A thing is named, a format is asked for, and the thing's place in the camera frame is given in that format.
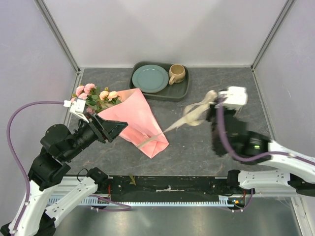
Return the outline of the pink flower bunch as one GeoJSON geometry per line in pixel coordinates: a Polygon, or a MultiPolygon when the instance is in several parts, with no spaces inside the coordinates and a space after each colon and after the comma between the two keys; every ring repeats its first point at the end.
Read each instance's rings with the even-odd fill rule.
{"type": "Polygon", "coordinates": [[[90,114],[100,113],[122,102],[122,97],[116,91],[109,91],[108,87],[101,90],[93,83],[79,85],[70,101],[75,99],[85,100],[86,111],[90,114]]]}

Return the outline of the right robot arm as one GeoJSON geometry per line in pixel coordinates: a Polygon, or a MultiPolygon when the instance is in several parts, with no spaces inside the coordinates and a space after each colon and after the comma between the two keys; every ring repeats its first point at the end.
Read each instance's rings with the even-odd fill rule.
{"type": "Polygon", "coordinates": [[[217,110],[210,105],[206,120],[211,123],[212,149],[218,156],[230,154],[244,165],[273,167],[273,171],[228,172],[225,187],[230,193],[241,189],[277,188],[294,189],[296,193],[315,195],[315,159],[290,150],[276,141],[249,131],[247,123],[235,116],[236,110],[217,110]]]}

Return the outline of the pink wrapping paper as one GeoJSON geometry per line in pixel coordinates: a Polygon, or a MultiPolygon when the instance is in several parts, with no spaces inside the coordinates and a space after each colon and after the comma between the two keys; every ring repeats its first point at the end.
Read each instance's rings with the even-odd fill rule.
{"type": "Polygon", "coordinates": [[[138,88],[122,90],[118,92],[118,96],[121,103],[98,113],[98,116],[106,120],[127,122],[128,126],[120,133],[120,137],[135,146],[157,136],[139,148],[149,158],[165,150],[169,142],[141,90],[138,88]]]}

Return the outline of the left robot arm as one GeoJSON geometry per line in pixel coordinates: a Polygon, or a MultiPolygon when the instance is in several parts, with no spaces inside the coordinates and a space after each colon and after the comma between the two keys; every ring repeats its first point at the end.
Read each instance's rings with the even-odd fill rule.
{"type": "Polygon", "coordinates": [[[48,200],[70,170],[68,163],[93,142],[112,142],[127,127],[127,122],[90,116],[79,121],[74,133],[63,124],[51,126],[41,139],[42,149],[27,175],[24,202],[10,223],[3,225],[4,236],[51,236],[61,221],[93,193],[104,193],[108,175],[99,168],[86,176],[64,197],[48,206],[48,200]]]}

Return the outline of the beige ribbon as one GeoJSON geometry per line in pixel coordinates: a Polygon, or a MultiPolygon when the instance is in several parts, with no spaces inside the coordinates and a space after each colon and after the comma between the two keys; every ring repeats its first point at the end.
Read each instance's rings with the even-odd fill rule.
{"type": "Polygon", "coordinates": [[[141,142],[137,145],[138,148],[142,148],[147,143],[156,140],[160,135],[165,134],[171,130],[178,129],[179,127],[187,124],[189,126],[198,126],[200,125],[205,119],[199,119],[203,113],[210,109],[210,105],[214,104],[215,99],[217,98],[218,94],[214,90],[208,91],[204,98],[198,102],[193,103],[184,108],[183,115],[180,119],[170,125],[167,129],[163,130],[162,132],[158,133],[155,136],[152,136],[145,141],[141,142]]]}

